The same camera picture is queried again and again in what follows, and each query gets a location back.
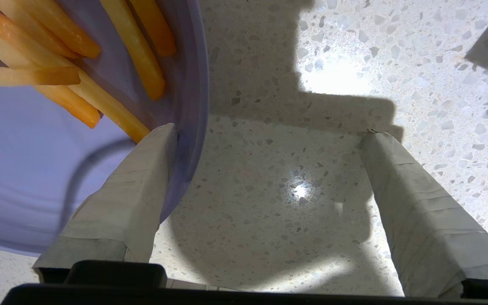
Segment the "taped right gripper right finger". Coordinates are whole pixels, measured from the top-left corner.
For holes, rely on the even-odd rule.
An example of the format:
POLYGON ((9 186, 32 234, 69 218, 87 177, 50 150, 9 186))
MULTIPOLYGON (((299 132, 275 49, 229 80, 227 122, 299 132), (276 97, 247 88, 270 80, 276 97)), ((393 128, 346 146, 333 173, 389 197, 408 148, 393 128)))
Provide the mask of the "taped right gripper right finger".
POLYGON ((488 232, 389 133, 362 161, 406 297, 488 298, 488 232))

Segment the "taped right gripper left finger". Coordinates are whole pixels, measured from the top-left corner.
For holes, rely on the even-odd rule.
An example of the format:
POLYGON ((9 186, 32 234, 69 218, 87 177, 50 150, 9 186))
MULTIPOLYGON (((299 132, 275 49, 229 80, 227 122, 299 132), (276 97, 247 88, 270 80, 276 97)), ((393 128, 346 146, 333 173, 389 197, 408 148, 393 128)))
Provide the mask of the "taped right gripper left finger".
POLYGON ((173 123, 144 137, 35 261, 39 281, 61 283, 85 260, 148 263, 176 146, 173 123))

